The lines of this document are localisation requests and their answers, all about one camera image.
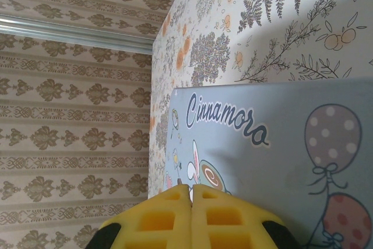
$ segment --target polka dot balloon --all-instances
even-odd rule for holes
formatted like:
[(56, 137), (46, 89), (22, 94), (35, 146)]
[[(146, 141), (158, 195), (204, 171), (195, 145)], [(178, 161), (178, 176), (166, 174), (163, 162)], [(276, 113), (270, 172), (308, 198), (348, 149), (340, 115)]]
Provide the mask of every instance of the polka dot balloon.
[(342, 171), (353, 161), (360, 141), (360, 122), (345, 106), (322, 105), (307, 119), (305, 144), (316, 167), (326, 169), (336, 164), (333, 173)]
[(342, 193), (333, 194), (328, 199), (326, 211), (322, 217), (328, 242), (335, 243), (333, 237), (342, 236), (338, 241), (341, 247), (366, 248), (372, 234), (372, 220), (365, 207), (355, 198)]

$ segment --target red polka dot balloon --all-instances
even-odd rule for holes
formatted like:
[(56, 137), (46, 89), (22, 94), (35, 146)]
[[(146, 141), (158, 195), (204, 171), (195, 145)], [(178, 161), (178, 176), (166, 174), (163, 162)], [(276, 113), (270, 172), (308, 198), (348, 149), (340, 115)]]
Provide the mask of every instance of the red polka dot balloon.
[(372, 233), (372, 221), (365, 207), (347, 194), (333, 194), (322, 217), (324, 231), (340, 234), (343, 249), (364, 249)]
[(326, 104), (316, 108), (307, 119), (305, 144), (312, 162), (327, 168), (334, 163), (337, 173), (354, 159), (360, 146), (361, 126), (347, 107)]

